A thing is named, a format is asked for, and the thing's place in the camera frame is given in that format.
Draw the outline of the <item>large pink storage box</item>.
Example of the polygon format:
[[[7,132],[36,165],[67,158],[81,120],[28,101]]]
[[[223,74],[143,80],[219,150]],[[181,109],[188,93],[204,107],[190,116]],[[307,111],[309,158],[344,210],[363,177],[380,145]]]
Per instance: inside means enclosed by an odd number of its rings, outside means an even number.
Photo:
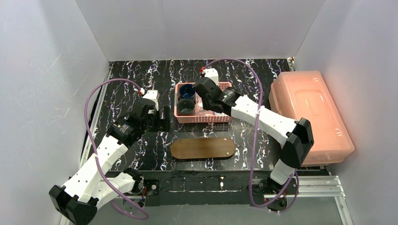
[[[303,166],[341,163],[354,145],[319,71],[281,72],[271,84],[271,110],[311,122],[314,145]]]

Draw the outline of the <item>dark grey cup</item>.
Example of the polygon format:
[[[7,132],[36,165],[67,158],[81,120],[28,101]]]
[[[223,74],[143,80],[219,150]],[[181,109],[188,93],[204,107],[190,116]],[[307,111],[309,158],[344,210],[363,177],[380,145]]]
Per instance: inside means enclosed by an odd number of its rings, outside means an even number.
[[[191,116],[195,113],[195,102],[192,99],[181,99],[176,107],[179,116]]]

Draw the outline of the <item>clear plastic dimpled tray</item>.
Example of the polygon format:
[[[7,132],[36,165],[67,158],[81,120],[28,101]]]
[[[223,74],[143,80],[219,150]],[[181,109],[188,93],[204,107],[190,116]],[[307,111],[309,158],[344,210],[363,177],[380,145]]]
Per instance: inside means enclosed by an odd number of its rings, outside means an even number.
[[[195,94],[195,116],[205,117],[205,116],[215,116],[215,113],[210,110],[205,110],[203,108],[203,102],[201,97],[196,93]]]

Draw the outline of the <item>pink perforated plastic basket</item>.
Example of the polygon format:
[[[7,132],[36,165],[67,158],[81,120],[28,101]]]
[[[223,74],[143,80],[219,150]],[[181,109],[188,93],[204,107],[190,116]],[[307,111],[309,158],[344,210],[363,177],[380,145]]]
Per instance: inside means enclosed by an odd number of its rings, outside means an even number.
[[[177,83],[175,86],[175,98],[174,98],[174,109],[173,109],[173,114],[176,117],[178,123],[184,124],[184,123],[229,123],[232,120],[232,117],[224,114],[224,113],[216,113],[215,116],[205,116],[205,117],[198,117],[195,116],[195,114],[191,116],[179,116],[177,112],[177,103],[182,99],[179,94],[178,90],[183,84],[194,84],[193,82],[186,82],[186,83]]]

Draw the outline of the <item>dark blue cup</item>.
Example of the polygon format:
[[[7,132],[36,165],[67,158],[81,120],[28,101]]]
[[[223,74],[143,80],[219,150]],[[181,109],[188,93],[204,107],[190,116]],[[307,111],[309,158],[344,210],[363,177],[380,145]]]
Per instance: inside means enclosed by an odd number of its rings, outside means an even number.
[[[193,88],[193,85],[190,83],[187,84],[183,84],[179,90],[178,90],[178,94],[181,98],[183,99],[191,99],[193,100],[195,97],[195,90]]]

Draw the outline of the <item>oval wooden tray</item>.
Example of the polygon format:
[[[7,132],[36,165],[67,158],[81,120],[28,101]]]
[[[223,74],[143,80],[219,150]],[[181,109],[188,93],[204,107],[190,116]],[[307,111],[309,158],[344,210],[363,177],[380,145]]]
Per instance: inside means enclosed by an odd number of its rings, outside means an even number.
[[[225,137],[179,139],[170,151],[178,160],[228,158],[235,154],[236,144]]]

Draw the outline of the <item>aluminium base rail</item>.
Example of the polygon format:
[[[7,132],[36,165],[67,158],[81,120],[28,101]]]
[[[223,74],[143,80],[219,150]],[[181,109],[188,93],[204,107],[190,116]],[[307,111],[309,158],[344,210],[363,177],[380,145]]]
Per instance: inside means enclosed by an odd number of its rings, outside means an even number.
[[[344,225],[352,225],[345,192],[338,176],[299,176],[299,184],[293,185],[293,194],[287,195],[288,204],[299,197],[332,197],[335,200],[340,219]]]

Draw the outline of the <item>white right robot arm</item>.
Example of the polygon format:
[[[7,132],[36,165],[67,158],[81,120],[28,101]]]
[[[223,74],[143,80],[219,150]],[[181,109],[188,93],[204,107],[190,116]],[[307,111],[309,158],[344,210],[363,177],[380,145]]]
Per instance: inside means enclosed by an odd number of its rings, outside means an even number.
[[[294,120],[258,106],[247,95],[227,87],[221,90],[210,78],[202,77],[193,89],[202,99],[203,108],[243,120],[266,132],[282,145],[279,160],[269,180],[284,185],[294,169],[299,169],[314,145],[311,122]]]

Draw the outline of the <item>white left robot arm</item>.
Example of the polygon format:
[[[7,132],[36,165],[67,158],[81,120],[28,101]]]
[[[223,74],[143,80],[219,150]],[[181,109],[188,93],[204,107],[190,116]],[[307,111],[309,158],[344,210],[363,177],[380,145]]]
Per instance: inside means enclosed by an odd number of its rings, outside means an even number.
[[[49,190],[55,209],[75,225],[87,225],[99,208],[121,193],[142,193],[143,175],[135,169],[125,169],[109,183],[100,183],[112,165],[146,132],[170,131],[170,107],[164,107],[160,118],[157,100],[140,98],[132,111],[119,117],[83,166],[63,185]]]

